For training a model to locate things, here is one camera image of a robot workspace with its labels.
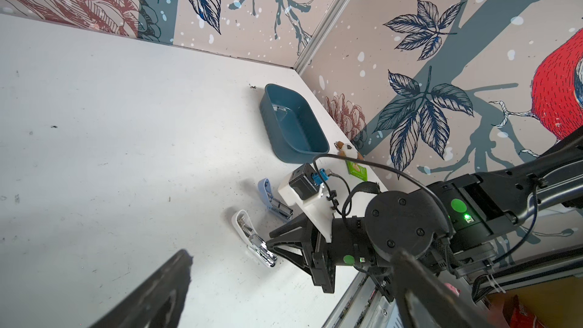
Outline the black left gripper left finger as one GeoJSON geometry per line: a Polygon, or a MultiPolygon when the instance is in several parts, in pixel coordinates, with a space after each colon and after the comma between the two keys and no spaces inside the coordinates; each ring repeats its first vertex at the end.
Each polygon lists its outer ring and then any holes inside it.
{"type": "Polygon", "coordinates": [[[191,282],[193,258],[176,252],[93,327],[177,327],[191,282]]]}

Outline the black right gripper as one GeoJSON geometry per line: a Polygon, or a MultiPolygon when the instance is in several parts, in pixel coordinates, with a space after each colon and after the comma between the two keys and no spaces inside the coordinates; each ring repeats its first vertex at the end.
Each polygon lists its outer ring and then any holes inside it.
{"type": "Polygon", "coordinates": [[[318,231],[307,215],[301,214],[270,232],[267,247],[308,274],[324,293],[333,294],[337,267],[368,270],[378,262],[364,217],[350,217],[346,222],[332,221],[332,241],[328,243],[323,236],[317,236],[318,231]]]}

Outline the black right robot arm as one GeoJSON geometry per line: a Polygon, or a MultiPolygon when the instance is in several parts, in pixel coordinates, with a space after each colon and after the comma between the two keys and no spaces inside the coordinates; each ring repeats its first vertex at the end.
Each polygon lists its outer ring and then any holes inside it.
{"type": "Polygon", "coordinates": [[[387,300],[394,299],[394,255],[403,249],[431,273],[460,278],[501,261],[490,242],[535,222],[541,210],[582,205],[582,132],[577,130],[539,158],[495,172],[474,173],[415,191],[382,191],[361,182],[353,194],[371,200],[362,217],[350,217],[336,194],[318,222],[303,213],[270,233],[267,249],[307,273],[326,293],[335,290],[336,269],[365,273],[387,300]]]}

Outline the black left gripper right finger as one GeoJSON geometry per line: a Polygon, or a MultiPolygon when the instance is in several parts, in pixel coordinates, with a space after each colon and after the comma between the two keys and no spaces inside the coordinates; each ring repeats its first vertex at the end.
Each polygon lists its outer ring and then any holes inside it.
{"type": "Polygon", "coordinates": [[[393,287],[404,327],[491,327],[475,308],[456,296],[414,256],[393,255],[393,287]]]}

